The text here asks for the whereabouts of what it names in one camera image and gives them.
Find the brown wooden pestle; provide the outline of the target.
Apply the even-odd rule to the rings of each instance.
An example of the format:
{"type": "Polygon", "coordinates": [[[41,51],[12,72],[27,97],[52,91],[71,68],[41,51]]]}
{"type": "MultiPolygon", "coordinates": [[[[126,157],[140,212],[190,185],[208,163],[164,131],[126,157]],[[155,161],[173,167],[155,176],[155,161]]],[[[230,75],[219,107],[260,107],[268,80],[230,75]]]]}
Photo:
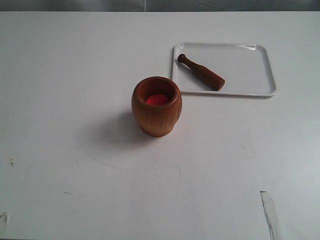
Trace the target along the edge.
{"type": "Polygon", "coordinates": [[[215,91],[219,91],[224,85],[225,80],[208,69],[207,67],[197,64],[186,57],[185,54],[180,54],[177,61],[186,65],[203,83],[211,87],[215,91]]]}

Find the wooden mortar cup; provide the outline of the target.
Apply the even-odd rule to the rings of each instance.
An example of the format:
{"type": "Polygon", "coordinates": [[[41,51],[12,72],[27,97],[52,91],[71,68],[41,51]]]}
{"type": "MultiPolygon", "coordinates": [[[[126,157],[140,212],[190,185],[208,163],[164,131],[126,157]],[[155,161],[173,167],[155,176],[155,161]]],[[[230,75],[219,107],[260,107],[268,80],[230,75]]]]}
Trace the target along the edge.
{"type": "Polygon", "coordinates": [[[131,97],[131,109],[138,125],[147,135],[163,137],[169,134],[182,112],[182,95],[178,86],[170,79],[152,76],[140,81],[131,97]],[[162,105],[147,103],[153,95],[165,95],[169,101],[162,105]]]}

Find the red ball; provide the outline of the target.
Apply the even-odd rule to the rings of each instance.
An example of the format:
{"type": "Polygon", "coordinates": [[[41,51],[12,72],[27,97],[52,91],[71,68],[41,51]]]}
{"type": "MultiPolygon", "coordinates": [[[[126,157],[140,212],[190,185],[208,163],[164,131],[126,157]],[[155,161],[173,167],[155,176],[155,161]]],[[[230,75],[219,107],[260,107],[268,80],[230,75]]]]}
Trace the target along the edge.
{"type": "Polygon", "coordinates": [[[170,101],[170,98],[165,94],[151,95],[145,102],[149,105],[161,106],[170,101]]]}

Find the white plastic tray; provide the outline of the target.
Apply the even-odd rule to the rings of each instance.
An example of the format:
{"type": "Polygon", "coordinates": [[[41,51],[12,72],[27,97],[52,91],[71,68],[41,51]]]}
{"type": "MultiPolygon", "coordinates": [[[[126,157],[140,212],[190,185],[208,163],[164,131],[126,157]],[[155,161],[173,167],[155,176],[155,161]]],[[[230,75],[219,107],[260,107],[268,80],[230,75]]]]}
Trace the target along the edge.
{"type": "Polygon", "coordinates": [[[262,97],[275,95],[276,83],[267,51],[257,44],[181,42],[173,49],[171,79],[190,95],[262,97]],[[208,68],[225,80],[216,91],[201,81],[178,56],[208,68]]]}

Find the clear tape strip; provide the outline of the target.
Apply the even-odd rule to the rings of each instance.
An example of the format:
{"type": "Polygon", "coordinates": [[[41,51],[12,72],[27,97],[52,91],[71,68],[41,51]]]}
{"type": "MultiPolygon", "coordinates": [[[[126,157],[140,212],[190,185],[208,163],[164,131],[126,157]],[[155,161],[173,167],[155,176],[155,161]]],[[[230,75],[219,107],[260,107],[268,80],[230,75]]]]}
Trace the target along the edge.
{"type": "Polygon", "coordinates": [[[262,206],[271,240],[283,240],[280,222],[273,199],[267,191],[260,191],[262,206]]]}

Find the white backdrop curtain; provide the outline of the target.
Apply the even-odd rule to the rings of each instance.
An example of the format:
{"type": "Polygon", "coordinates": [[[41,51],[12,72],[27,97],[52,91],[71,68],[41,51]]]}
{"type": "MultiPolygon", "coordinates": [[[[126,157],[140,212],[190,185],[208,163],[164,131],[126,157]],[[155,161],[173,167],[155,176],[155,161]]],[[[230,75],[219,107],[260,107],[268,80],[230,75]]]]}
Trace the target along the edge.
{"type": "Polygon", "coordinates": [[[318,0],[2,0],[1,11],[266,12],[319,11],[318,0]]]}

